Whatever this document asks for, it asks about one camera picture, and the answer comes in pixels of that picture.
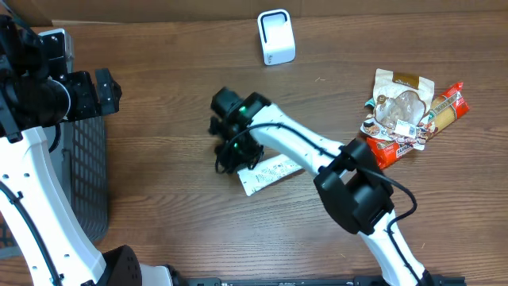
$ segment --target wooden table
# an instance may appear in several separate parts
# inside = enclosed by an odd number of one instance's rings
[[[255,20],[68,27],[75,67],[108,67],[124,92],[107,118],[110,230],[145,264],[184,276],[334,278],[380,274],[357,236],[326,213],[300,173],[253,197],[214,172],[212,96],[253,91],[292,118],[349,142],[368,113],[376,68],[464,81],[471,111],[387,170],[417,196],[400,226],[432,273],[469,285],[508,278],[508,14],[294,19],[297,56],[267,68]],[[400,191],[399,213],[410,207]],[[0,261],[0,284],[30,285],[25,261]]]

